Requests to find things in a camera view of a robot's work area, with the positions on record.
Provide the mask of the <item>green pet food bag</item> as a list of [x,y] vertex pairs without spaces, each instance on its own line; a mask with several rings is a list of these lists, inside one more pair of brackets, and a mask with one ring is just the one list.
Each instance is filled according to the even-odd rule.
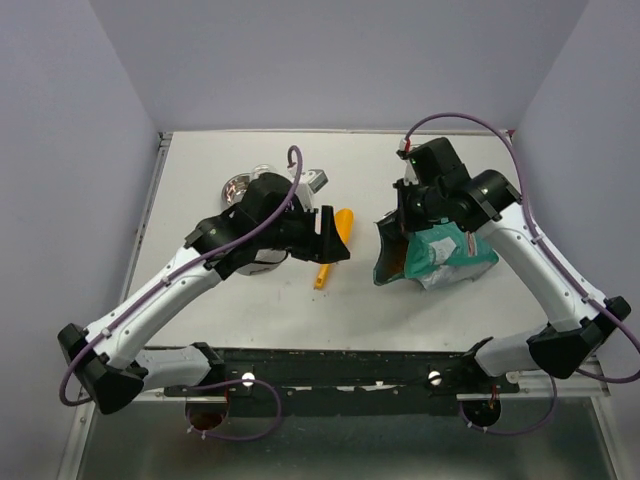
[[399,280],[415,281],[425,290],[475,281],[499,262],[487,241],[453,223],[403,233],[396,214],[376,223],[380,253],[373,269],[377,286]]

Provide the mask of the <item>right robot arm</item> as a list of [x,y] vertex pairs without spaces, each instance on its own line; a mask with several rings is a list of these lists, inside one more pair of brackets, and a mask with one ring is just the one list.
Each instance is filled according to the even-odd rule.
[[489,169],[471,176],[444,137],[398,155],[412,173],[393,185],[398,227],[417,232],[450,221],[477,234],[506,261],[547,317],[543,327],[475,347],[473,359],[459,370],[467,389],[483,391],[515,370],[567,379],[629,316],[623,297],[608,297],[580,276],[526,217],[522,196],[503,174]]

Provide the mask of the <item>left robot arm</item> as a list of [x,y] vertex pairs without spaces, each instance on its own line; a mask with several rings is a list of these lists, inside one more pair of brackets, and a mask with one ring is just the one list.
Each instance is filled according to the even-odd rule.
[[150,281],[121,305],[85,327],[65,326],[58,342],[73,374],[103,414],[140,393],[183,387],[214,393],[223,362],[205,343],[150,347],[148,341],[181,310],[238,272],[276,268],[269,254],[318,264],[347,260],[333,209],[315,209],[313,196],[328,179],[314,169],[299,178],[258,171],[240,201],[201,220]]

